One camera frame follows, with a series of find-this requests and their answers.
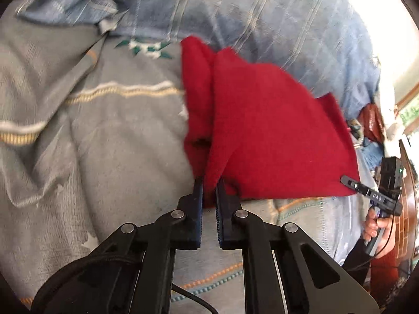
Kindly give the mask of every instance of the metal screw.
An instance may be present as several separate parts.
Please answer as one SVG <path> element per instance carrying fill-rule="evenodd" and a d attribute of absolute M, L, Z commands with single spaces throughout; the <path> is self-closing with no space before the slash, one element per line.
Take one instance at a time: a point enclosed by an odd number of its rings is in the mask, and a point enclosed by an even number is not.
<path fill-rule="evenodd" d="M 287 232 L 296 232 L 298 230 L 298 227 L 295 223 L 287 223 L 285 225 L 285 229 Z"/>
<path fill-rule="evenodd" d="M 121 231 L 124 234 L 129 234 L 130 232 L 134 231 L 134 226 L 131 223 L 125 223 L 122 227 L 121 227 Z"/>
<path fill-rule="evenodd" d="M 173 218 L 182 218 L 185 213 L 182 210 L 173 210 L 171 215 Z"/>
<path fill-rule="evenodd" d="M 246 210 L 240 209 L 236 211 L 236 216 L 238 218 L 246 218 L 247 216 L 249 216 L 249 213 Z"/>

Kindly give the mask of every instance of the folded red fabric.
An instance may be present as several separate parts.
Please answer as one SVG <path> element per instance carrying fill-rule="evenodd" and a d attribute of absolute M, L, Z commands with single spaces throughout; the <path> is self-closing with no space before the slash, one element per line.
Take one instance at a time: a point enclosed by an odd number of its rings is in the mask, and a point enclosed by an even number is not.
<path fill-rule="evenodd" d="M 331 94 L 315 99 L 272 64 L 218 53 L 196 37 L 182 41 L 189 112 L 185 152 L 205 191 L 223 176 L 243 198 L 345 196 L 359 180 L 346 123 Z"/>

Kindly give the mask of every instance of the brown bag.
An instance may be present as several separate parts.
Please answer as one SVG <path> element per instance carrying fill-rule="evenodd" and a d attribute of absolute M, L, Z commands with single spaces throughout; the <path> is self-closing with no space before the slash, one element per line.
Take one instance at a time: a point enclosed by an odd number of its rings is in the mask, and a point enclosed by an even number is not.
<path fill-rule="evenodd" d="M 380 144 L 383 143 L 385 129 L 380 109 L 376 104 L 366 105 L 357 120 L 364 127 L 365 137 Z"/>

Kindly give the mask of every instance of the brown leather object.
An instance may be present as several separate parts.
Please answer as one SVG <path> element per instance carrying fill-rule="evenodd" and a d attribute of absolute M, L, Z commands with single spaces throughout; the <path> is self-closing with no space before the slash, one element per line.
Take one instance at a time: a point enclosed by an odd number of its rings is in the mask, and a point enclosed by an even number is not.
<path fill-rule="evenodd" d="M 364 127 L 364 137 L 380 144 L 384 141 L 384 125 L 380 109 L 376 104 L 367 104 L 358 116 L 359 123 Z"/>
<path fill-rule="evenodd" d="M 401 161 L 406 169 L 407 176 L 403 179 L 400 197 L 400 201 L 403 204 L 403 212 L 400 217 L 396 217 L 394 220 L 396 265 L 413 257 L 417 231 L 417 194 L 414 187 L 414 175 L 403 142 L 399 141 L 399 143 Z"/>

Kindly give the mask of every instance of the gray fabric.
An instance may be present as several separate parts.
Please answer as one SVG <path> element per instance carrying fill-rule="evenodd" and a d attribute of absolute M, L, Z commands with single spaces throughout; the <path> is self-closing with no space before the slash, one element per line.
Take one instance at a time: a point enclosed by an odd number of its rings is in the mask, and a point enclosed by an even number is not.
<path fill-rule="evenodd" d="M 15 19 L 17 3 L 0 21 L 0 103 L 2 109 L 13 105 L 0 121 L 14 122 L 0 123 L 0 135 L 11 132 L 7 141 L 27 134 L 23 125 L 47 125 L 34 143 L 0 142 L 0 269 L 16 294 L 28 298 L 121 224 L 148 224 L 174 209 L 191 192 L 193 177 L 183 151 L 179 45 L 164 48 L 173 59 L 134 55 L 128 46 L 115 48 L 120 38 L 98 39 L 94 27 L 49 29 Z M 244 208 L 269 223 L 296 222 L 338 262 L 359 237 L 364 213 L 358 198 L 328 198 L 279 213 L 280 205 L 259 200 Z M 174 282 L 205 292 L 220 313 L 242 313 L 242 276 L 233 276 L 241 253 L 217 248 L 215 227 L 214 210 L 206 210 L 202 248 L 177 252 Z M 174 294 L 171 312 L 205 309 Z"/>
<path fill-rule="evenodd" d="M 26 0 L 16 11 L 40 23 L 99 23 L 102 30 L 122 17 L 113 35 L 197 35 L 215 49 L 233 46 L 250 62 L 283 67 L 315 97 L 332 92 L 348 120 L 372 102 L 380 75 L 348 0 Z"/>

